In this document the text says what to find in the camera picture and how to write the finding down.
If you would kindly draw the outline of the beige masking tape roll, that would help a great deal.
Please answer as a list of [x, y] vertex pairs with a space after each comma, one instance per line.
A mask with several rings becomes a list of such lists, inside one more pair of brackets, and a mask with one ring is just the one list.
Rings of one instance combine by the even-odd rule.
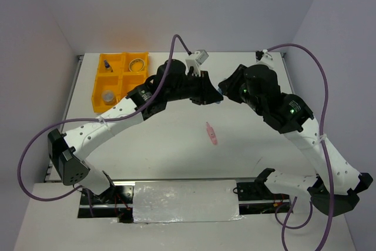
[[129, 62], [129, 70], [131, 72], [141, 72], [145, 68], [145, 61], [142, 58], [135, 58]]

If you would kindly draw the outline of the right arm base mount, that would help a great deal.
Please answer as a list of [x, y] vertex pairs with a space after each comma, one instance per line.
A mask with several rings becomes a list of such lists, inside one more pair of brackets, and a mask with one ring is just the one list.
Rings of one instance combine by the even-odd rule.
[[287, 213], [290, 208], [290, 197], [285, 194], [272, 194], [260, 192], [254, 182], [237, 182], [233, 188], [239, 201], [239, 214], [262, 215]]

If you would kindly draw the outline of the clear round pin jar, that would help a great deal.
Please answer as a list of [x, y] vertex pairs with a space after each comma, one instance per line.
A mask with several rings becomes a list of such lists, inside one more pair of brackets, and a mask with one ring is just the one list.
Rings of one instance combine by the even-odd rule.
[[116, 96], [115, 93], [111, 90], [105, 90], [101, 94], [103, 103], [106, 105], [113, 105], [116, 103]]

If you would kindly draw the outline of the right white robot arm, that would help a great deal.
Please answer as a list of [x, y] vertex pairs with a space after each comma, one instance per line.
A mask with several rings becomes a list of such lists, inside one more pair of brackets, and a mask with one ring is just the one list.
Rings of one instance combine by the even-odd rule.
[[319, 123], [312, 110], [297, 95], [280, 90], [277, 74], [265, 65], [239, 65], [219, 83], [222, 94], [237, 103], [246, 103], [272, 129], [287, 138], [307, 158], [315, 175], [299, 176], [267, 168], [255, 180], [256, 194], [268, 199], [286, 194], [308, 199], [321, 213], [330, 208], [331, 164], [334, 185], [334, 216], [352, 211], [360, 201], [358, 194], [367, 190], [373, 179], [369, 173], [353, 168], [327, 139], [320, 136]]

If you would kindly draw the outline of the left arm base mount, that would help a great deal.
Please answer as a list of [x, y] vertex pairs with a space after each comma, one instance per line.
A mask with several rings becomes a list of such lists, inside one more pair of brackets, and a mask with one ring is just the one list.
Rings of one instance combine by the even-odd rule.
[[78, 219], [114, 219], [119, 223], [133, 223], [134, 185], [116, 185], [113, 198], [101, 202], [92, 192], [79, 189]]

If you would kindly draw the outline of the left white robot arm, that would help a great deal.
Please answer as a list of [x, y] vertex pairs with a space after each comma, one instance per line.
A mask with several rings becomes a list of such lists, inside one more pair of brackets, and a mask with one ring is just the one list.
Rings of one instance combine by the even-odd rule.
[[188, 99], [196, 105], [209, 105], [223, 100], [212, 85], [209, 74], [172, 59], [160, 65], [155, 75], [136, 86], [118, 104], [88, 122], [64, 133], [48, 133], [49, 157], [65, 186], [75, 184], [88, 188], [102, 203], [109, 203], [115, 188], [109, 175], [94, 168], [86, 159], [100, 145], [125, 129], [140, 124], [166, 109], [167, 103]]

